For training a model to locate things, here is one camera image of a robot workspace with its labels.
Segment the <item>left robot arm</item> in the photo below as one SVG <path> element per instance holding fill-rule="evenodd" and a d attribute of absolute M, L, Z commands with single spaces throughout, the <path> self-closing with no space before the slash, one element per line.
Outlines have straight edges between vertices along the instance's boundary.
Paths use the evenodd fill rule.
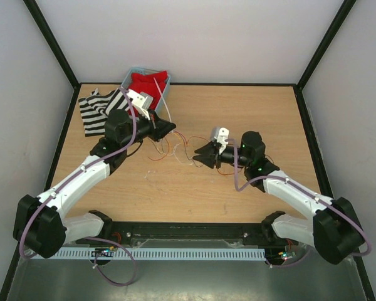
<path fill-rule="evenodd" d="M 96 184 L 112 175 L 128 157 L 130 145 L 145 138 L 158 142 L 176 128 L 172 122 L 149 110 L 147 117 L 133 119 L 124 110 L 114 110 L 105 122 L 105 133 L 89 156 L 69 176 L 51 189 L 18 203 L 13 236 L 19 252 L 25 248 L 50 258 L 70 242 L 92 237 L 99 243 L 110 240 L 112 219 L 91 210 L 83 216 L 68 218 L 70 209 Z"/>

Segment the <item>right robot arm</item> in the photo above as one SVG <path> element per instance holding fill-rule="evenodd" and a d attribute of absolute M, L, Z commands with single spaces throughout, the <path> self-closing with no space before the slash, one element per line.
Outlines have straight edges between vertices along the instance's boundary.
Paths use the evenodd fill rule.
<path fill-rule="evenodd" d="M 348 256 L 365 256 L 370 242 L 362 229 L 351 202 L 317 193 L 289 177 L 266 155 L 266 146 L 259 132 L 248 131 L 238 144 L 229 138 L 229 131 L 216 127 L 210 141 L 195 150 L 193 160 L 213 169 L 222 164 L 234 168 L 234 176 L 243 171 L 246 183 L 234 182 L 242 191 L 248 186 L 272 195 L 289 204 L 302 218 L 276 211 L 261 222 L 261 236 L 269 244 L 280 239 L 297 241 L 314 248 L 331 264 Z"/>

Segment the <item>white zip tie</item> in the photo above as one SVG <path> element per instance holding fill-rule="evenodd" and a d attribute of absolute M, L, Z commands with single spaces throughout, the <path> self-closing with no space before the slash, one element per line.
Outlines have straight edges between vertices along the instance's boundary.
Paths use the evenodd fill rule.
<path fill-rule="evenodd" d="M 158 92 L 160 93 L 160 99 L 161 99 L 161 101 L 163 102 L 164 107 L 165 107 L 165 109 L 166 109 L 167 116 L 168 116 L 168 118 L 169 118 L 169 122 L 172 122 L 172 117 L 171 117 L 171 114 L 170 114 L 170 110 L 169 110 L 169 108 L 168 108 L 167 102 L 165 101 L 165 98 L 164 98 L 164 94 L 163 94 L 163 92 L 161 91 L 160 86 L 159 86 L 158 81 L 156 80 L 156 78 L 154 78 L 154 82 L 155 82 L 155 85 L 156 85 L 156 87 L 157 87 Z"/>

